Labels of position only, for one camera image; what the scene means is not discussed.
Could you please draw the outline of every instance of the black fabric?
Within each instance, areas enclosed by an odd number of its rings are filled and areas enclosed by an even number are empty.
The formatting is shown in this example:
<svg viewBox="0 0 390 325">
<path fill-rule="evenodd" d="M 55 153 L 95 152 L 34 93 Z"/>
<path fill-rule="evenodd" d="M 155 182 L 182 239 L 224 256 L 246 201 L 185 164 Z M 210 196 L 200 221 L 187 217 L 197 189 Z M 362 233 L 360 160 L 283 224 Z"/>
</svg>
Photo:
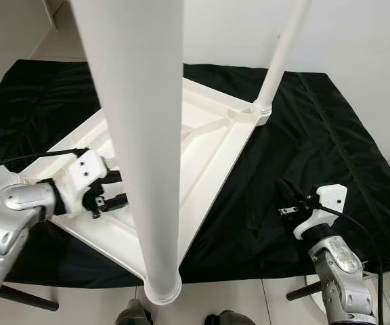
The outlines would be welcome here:
<svg viewBox="0 0 390 325">
<path fill-rule="evenodd" d="M 265 73 L 184 66 L 186 78 L 248 102 L 257 97 Z M 16 62 L 0 84 L 0 159 L 48 150 L 98 108 L 86 63 Z M 74 114 L 59 123 L 68 110 Z M 305 246 L 285 230 L 276 210 L 278 179 L 304 194 L 315 184 L 347 186 L 345 213 L 374 235 L 390 269 L 389 165 L 325 74 L 286 72 L 272 115 L 253 131 L 181 264 L 184 282 L 314 272 Z M 354 224 L 340 218 L 334 231 L 375 271 L 370 242 Z M 8 280 L 88 288 L 141 283 L 52 224 L 32 230 Z"/>
</svg>

